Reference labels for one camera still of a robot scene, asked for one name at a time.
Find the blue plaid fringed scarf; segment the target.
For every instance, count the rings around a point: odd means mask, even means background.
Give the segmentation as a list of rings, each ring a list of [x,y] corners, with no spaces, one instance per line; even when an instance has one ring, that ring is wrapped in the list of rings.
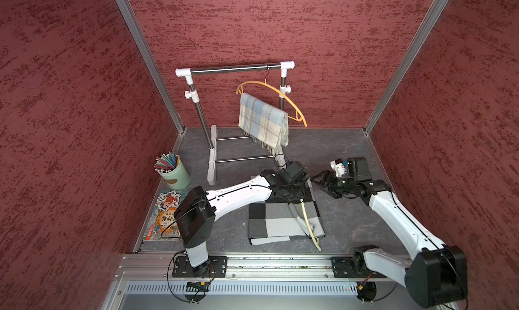
[[[247,93],[240,98],[238,126],[272,152],[289,144],[287,112]]]

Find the cream plastic hanger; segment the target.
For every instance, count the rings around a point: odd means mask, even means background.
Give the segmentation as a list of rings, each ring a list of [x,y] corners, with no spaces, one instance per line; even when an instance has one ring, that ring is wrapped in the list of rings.
[[[318,238],[315,236],[315,234],[314,234],[314,230],[312,229],[312,225],[311,225],[311,223],[310,223],[310,221],[309,221],[308,214],[307,214],[307,212],[306,212],[306,208],[305,208],[305,203],[304,203],[303,200],[301,200],[300,205],[301,205],[301,210],[302,210],[302,213],[303,213],[303,215],[304,215],[304,221],[305,221],[305,224],[306,224],[306,226],[307,226],[307,229],[308,229],[308,233],[309,233],[309,235],[310,235],[310,238],[312,239],[312,242],[313,242],[314,246],[317,248],[317,250],[318,250],[319,252],[321,252],[322,249],[321,249],[321,247],[320,247],[319,239],[318,239]]]

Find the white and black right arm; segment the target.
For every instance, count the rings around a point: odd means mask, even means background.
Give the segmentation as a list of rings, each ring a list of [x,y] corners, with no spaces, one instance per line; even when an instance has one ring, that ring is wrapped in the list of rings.
[[[311,182],[334,199],[362,199],[404,245],[407,258],[376,245],[355,249],[351,265],[357,275],[376,272],[408,291],[420,307],[448,307],[468,298],[467,260],[458,246],[448,246],[426,229],[400,202],[384,180],[374,180],[363,157],[331,161],[331,169]]]

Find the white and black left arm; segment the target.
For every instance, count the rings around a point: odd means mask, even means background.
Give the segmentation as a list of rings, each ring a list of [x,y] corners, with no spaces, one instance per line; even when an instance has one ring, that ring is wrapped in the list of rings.
[[[251,180],[228,188],[205,191],[197,186],[191,189],[174,212],[174,223],[193,275],[202,277],[209,273],[211,261],[206,241],[215,221],[244,206],[267,201],[272,196],[288,203],[300,202],[304,198],[307,178],[304,166],[294,161],[278,172],[266,169]]]

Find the grey checkered scarf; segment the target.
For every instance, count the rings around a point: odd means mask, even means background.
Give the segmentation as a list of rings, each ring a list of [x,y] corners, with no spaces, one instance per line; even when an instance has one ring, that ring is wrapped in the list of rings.
[[[306,195],[305,208],[314,234],[318,239],[324,238],[326,233],[310,181],[307,182]],[[247,231],[249,243],[265,245],[272,242],[311,239],[300,203],[288,203],[270,198],[249,205]]]

